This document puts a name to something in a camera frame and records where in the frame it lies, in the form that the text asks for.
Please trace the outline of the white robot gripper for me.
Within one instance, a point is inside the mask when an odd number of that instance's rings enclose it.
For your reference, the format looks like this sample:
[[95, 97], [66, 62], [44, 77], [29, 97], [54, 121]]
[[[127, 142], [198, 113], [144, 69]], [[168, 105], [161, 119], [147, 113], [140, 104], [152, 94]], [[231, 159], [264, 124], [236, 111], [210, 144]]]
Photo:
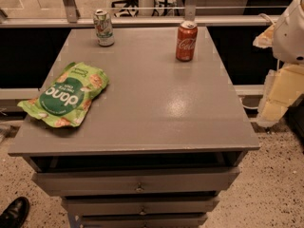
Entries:
[[270, 70], [264, 83], [256, 123], [262, 127], [277, 124], [288, 108], [304, 93], [304, 0], [293, 0], [271, 25], [260, 33], [253, 45], [273, 47], [274, 57], [285, 62], [279, 70]]

